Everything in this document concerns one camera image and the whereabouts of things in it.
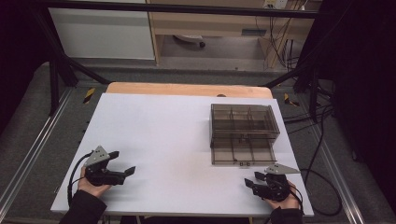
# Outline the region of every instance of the person's right hand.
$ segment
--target person's right hand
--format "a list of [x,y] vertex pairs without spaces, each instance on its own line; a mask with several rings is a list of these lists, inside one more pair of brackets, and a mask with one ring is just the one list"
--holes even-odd
[[96,198],[100,198],[106,190],[111,188],[111,185],[102,185],[96,187],[95,185],[91,184],[87,178],[85,178],[85,167],[81,168],[81,179],[78,181],[78,189],[84,190],[87,193],[95,196]]
[[[293,185],[289,180],[289,185],[290,185],[290,190],[291,192],[293,192],[294,194],[296,193],[296,189],[295,189],[295,185]],[[288,209],[288,208],[299,208],[300,204],[298,202],[298,200],[290,193],[289,196],[283,200],[282,202],[277,202],[277,201],[272,201],[269,199],[264,199],[266,202],[268,202],[271,207],[273,207],[274,209],[277,209],[278,207],[280,207],[281,209]]]

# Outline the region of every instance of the white tabletop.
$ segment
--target white tabletop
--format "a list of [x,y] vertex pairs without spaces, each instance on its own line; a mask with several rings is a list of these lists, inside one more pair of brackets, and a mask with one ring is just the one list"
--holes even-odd
[[[51,211],[68,210],[66,187],[76,162],[101,145],[107,152],[120,152],[110,161],[109,170],[123,172],[136,166],[134,175],[102,197],[107,214],[268,216],[271,207],[253,195],[244,181],[255,180],[254,172],[263,173],[266,167],[212,165],[211,104],[271,105],[280,130],[274,144],[276,160],[298,169],[276,100],[104,93]],[[287,178],[303,194],[305,214],[313,216],[301,175]]]

